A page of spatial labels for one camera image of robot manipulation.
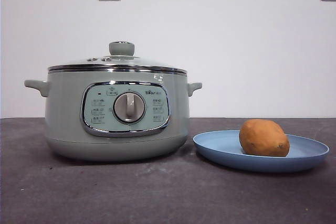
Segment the slow cooker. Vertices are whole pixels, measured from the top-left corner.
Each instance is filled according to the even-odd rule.
[[[188,135],[183,69],[135,57],[134,44],[109,44],[109,56],[48,68],[47,81],[25,86],[46,97],[45,137],[56,153],[91,161],[128,161],[167,154]]]

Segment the chrome trim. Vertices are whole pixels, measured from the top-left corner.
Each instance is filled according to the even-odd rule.
[[[159,71],[159,70],[147,70],[147,69],[125,69],[125,68],[78,68],[78,69],[58,69],[49,70],[48,73],[62,73],[62,72],[136,72],[136,73],[165,73],[165,74],[177,74],[179,76],[187,76],[185,73],[171,72],[171,71]]]
[[[132,43],[127,42],[127,41],[114,41],[114,42],[111,42],[111,43],[132,44]]]
[[[167,99],[167,105],[168,105],[168,118],[167,120],[161,124],[158,127],[152,128],[152,129],[147,129],[147,130],[138,130],[138,131],[105,131],[101,129],[94,128],[90,126],[87,121],[84,118],[84,109],[85,109],[85,101],[86,101],[86,96],[88,91],[94,87],[94,86],[99,86],[99,85],[109,85],[109,84],[128,84],[128,85],[146,85],[146,86],[156,86],[160,87],[164,90],[166,94],[166,99]],[[90,84],[84,91],[83,97],[82,97],[82,103],[81,103],[81,110],[80,110],[80,122],[84,128],[84,130],[92,135],[95,136],[105,136],[105,137],[132,137],[132,136],[146,136],[146,135],[153,135],[160,133],[165,127],[167,127],[169,120],[171,118],[171,108],[170,108],[170,102],[167,94],[167,90],[160,84],[158,83],[152,83],[152,82],[139,82],[139,81],[107,81],[107,82],[96,82]]]
[[[158,67],[158,66],[138,66],[138,65],[120,65],[120,64],[110,64],[110,63],[96,63],[96,64],[72,64],[72,65],[58,65],[48,68],[48,71],[53,70],[75,70],[75,69],[136,69],[136,70],[157,70],[157,71],[168,71],[168,72],[178,72],[187,74],[187,71],[179,68],[169,68],[169,67]]]

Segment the gray table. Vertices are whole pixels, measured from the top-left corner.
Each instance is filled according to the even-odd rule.
[[[195,152],[195,134],[244,121],[193,118],[175,153],[111,164],[53,154],[43,119],[3,119],[2,223],[336,223],[336,119],[275,119],[286,133],[330,147],[304,172],[244,172]]]

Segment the blue plate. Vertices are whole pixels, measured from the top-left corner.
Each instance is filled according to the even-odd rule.
[[[194,136],[197,151],[204,157],[232,168],[264,173],[289,173],[307,170],[321,163],[329,148],[313,139],[287,135],[290,149],[286,157],[245,154],[239,131],[212,131]]]

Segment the pot handle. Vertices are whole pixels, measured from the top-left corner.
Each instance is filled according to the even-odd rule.
[[[25,86],[28,88],[37,89],[43,97],[48,97],[50,82],[38,80],[25,80]]]
[[[201,89],[201,88],[202,88],[201,82],[188,83],[188,96],[191,97],[195,90]]]

